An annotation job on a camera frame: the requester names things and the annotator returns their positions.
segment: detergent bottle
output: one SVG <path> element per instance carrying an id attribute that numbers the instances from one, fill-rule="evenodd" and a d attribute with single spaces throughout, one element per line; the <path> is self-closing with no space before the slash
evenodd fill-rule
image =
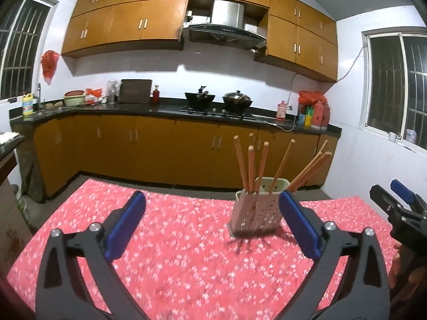
<path id="1" fill-rule="evenodd" d="M 33 113 L 33 94 L 22 96 L 22 115 L 27 116 Z"/>

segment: red plastic bag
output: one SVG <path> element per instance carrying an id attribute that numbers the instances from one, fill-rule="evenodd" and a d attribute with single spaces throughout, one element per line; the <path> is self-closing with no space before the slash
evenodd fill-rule
<path id="1" fill-rule="evenodd" d="M 305 106 L 312 106 L 316 102 L 322 102 L 323 104 L 327 103 L 326 97 L 319 91 L 300 91 L 298 97 L 298 103 L 301 103 Z"/>
<path id="2" fill-rule="evenodd" d="M 60 55 L 53 50 L 48 50 L 41 57 L 41 67 L 43 68 L 44 81 L 50 85 L 52 83 L 53 75 L 56 72 L 56 64 L 58 63 Z"/>

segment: pot lid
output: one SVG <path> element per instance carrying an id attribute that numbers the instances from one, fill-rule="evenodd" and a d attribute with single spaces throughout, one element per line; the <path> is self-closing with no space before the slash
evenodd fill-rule
<path id="1" fill-rule="evenodd" d="M 235 93 L 227 93 L 224 97 L 235 98 L 242 101 L 251 101 L 251 98 L 248 95 L 242 94 L 240 90 L 237 90 Z"/>

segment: table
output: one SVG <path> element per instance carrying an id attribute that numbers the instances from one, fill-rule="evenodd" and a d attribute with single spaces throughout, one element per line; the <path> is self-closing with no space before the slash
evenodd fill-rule
<path id="1" fill-rule="evenodd" d="M 34 309 L 35 286 L 44 246 L 56 227 L 64 233 L 85 230 L 123 207 L 134 189 L 89 179 L 36 233 L 7 279 Z M 151 319 L 269 320 L 285 306 L 304 280 L 312 261 L 305 258 L 289 228 L 254 239 L 230 238 L 227 223 L 233 201 L 188 198 L 143 191 L 147 211 L 123 256 L 117 274 Z M 394 255 L 390 225 L 360 198 L 303 202 L 342 230 L 372 227 L 387 269 Z M 341 258 L 320 307 L 332 300 L 343 272 Z M 108 311 L 86 260 L 78 262 L 95 305 Z"/>

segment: countertop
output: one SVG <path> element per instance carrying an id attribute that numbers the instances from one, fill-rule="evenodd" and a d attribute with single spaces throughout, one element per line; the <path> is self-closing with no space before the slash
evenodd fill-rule
<path id="1" fill-rule="evenodd" d="M 211 115 L 200 115 L 181 112 L 184 108 L 184 104 L 138 104 L 138 103 L 102 103 L 95 106 L 79 106 L 79 107 L 61 107 L 56 109 L 44 110 L 41 112 L 35 112 L 28 117 L 18 116 L 10 120 L 10 124 L 39 124 L 47 122 L 54 118 L 60 118 L 67 115 L 73 114 L 123 114 L 123 115 L 141 115 L 141 116 L 157 116 L 167 118 L 187 118 L 197 120 L 207 120 L 214 122 L 225 122 L 236 125 L 248 125 L 257 127 L 272 126 L 277 124 L 277 128 L 281 128 L 285 131 L 302 131 L 306 133 L 312 133 L 316 135 L 327 134 L 333 137 L 341 136 L 341 128 L 333 125 L 329 125 L 327 131 L 319 131 L 312 128 L 304 128 L 294 126 L 294 116 L 292 120 L 285 120 L 284 122 L 277 122 L 275 119 L 276 112 L 269 110 L 262 110 L 250 107 L 247 113 L 250 113 L 250 118 L 229 118 L 226 116 L 211 116 Z"/>

